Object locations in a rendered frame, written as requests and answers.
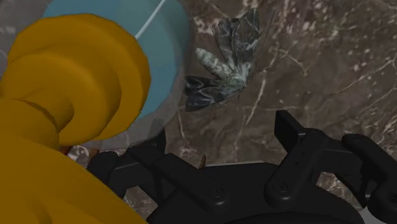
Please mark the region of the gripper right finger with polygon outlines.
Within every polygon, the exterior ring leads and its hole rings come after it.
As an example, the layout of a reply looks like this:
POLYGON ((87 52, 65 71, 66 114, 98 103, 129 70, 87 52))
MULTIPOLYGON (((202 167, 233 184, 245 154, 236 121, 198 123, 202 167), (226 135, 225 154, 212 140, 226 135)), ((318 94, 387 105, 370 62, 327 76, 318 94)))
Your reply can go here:
POLYGON ((397 160, 362 134, 340 140, 305 128, 286 110, 275 114, 274 134, 287 155, 264 187, 264 198, 280 213, 299 213, 300 223, 365 224, 350 203, 316 185, 333 173, 371 215, 397 224, 397 160))

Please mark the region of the yellow rounded figure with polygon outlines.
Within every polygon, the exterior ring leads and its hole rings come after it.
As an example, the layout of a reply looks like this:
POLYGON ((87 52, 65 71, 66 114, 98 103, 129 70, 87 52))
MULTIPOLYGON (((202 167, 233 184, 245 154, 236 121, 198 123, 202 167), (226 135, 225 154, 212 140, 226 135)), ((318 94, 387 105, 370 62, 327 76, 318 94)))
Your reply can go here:
POLYGON ((111 20, 64 15, 21 31, 0 78, 0 224, 146 224, 59 148, 127 130, 150 83, 139 43, 111 20))

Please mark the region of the grey moth figure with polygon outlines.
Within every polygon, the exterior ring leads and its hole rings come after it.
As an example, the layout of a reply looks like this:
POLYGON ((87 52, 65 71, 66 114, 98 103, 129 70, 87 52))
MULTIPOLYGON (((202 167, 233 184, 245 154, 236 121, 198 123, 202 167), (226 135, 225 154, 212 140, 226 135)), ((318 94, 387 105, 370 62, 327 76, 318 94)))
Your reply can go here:
POLYGON ((251 8, 240 18, 224 18, 214 30, 214 39, 224 60, 203 48, 196 48, 200 64, 214 77, 187 75, 184 94, 185 111, 194 112, 213 105, 223 105, 247 87, 258 73, 260 58, 255 53, 261 36, 258 8, 251 8))

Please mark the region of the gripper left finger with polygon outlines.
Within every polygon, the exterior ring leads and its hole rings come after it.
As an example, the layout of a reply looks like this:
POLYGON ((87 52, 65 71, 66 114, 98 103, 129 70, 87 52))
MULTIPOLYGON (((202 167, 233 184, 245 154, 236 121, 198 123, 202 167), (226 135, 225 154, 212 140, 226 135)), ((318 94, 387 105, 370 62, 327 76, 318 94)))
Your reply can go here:
POLYGON ((145 185, 154 189, 154 200, 162 203, 167 195, 166 182, 208 213, 225 212, 230 203, 226 187, 182 158, 165 153, 165 147, 166 135, 161 131, 121 156, 113 151, 96 154, 87 169, 121 199, 129 188, 145 185))

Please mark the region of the light blue glass bowl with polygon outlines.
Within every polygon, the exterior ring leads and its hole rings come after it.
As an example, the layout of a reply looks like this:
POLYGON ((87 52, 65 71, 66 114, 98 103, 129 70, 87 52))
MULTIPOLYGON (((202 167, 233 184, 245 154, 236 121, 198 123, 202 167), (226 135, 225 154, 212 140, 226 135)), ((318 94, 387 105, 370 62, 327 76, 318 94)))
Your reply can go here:
POLYGON ((124 132, 87 148, 127 148, 157 136, 175 115, 191 53, 189 20, 178 0, 52 0, 43 16, 90 13, 112 20, 137 41, 148 58, 151 85, 141 114, 124 132))

